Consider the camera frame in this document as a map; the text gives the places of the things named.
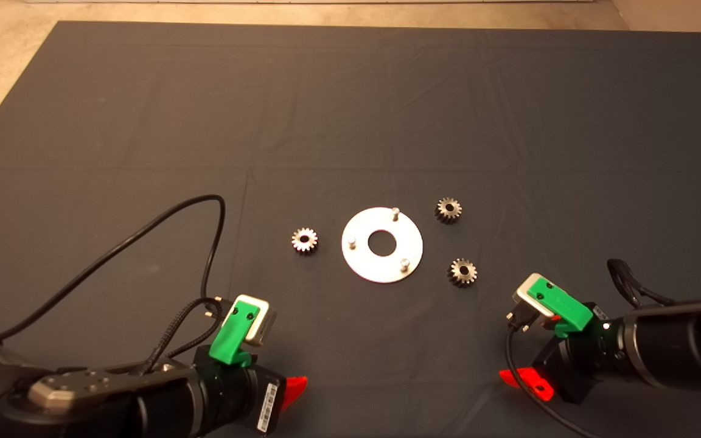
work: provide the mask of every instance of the gear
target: gear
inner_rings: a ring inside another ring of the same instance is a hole
[[[291,236],[291,245],[300,255],[310,254],[318,246],[318,235],[312,228],[299,228]]]
[[[448,279],[459,288],[465,288],[478,279],[478,269],[467,259],[456,259],[448,268]]]
[[[461,204],[453,198],[442,198],[437,202],[434,216],[437,216],[437,220],[443,222],[443,224],[453,224],[461,216]]]

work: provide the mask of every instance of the gear hole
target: gear hole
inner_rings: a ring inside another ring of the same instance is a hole
[[[381,257],[390,256],[397,249],[397,239],[384,230],[370,234],[367,244],[370,251]]]

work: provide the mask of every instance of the sticker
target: sticker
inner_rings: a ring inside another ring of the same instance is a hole
[[[275,396],[277,395],[277,385],[270,383],[267,385],[267,393],[264,395],[264,403],[261,407],[261,414],[259,414],[259,426],[258,429],[262,433],[267,433],[267,428],[270,427],[270,417],[272,415],[272,408],[275,406]]]

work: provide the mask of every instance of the beige floor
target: beige floor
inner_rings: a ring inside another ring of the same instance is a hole
[[[615,4],[611,0],[596,0],[453,5],[187,5],[28,4],[22,0],[0,0],[0,103],[59,19],[609,30],[628,30],[632,23],[632,29],[701,30],[701,0],[615,1]],[[677,13],[668,10],[668,2],[679,4]],[[699,22],[689,22],[690,16],[698,16]]]

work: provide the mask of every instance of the metal washer plate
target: metal washer plate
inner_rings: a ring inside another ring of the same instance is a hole
[[[389,255],[380,256],[369,249],[369,236],[374,232],[389,232],[397,241],[397,249]],[[355,239],[356,247],[351,249],[350,241]],[[351,217],[342,240],[343,256],[351,269],[360,277],[376,283],[393,283],[402,280],[415,271],[424,253],[424,241],[413,221],[404,213],[393,220],[392,208],[373,207],[359,211]],[[410,265],[402,271],[402,260]]]

